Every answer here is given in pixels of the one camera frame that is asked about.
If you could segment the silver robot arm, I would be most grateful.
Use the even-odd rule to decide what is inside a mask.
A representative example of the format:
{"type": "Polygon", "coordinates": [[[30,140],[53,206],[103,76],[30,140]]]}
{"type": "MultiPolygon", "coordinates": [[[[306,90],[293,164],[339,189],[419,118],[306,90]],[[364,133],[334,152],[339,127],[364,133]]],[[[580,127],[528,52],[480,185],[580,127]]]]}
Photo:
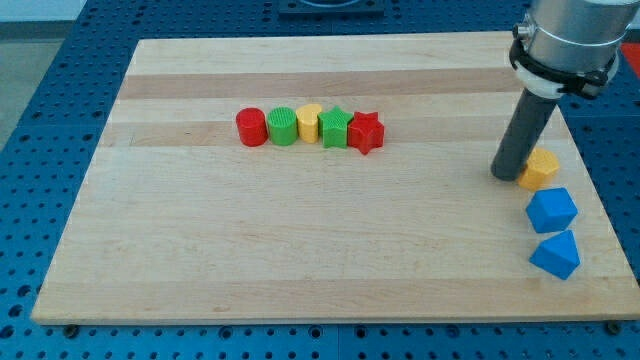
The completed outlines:
{"type": "Polygon", "coordinates": [[[509,59],[534,95],[594,99],[618,70],[639,0],[535,0],[512,29],[509,59]]]}

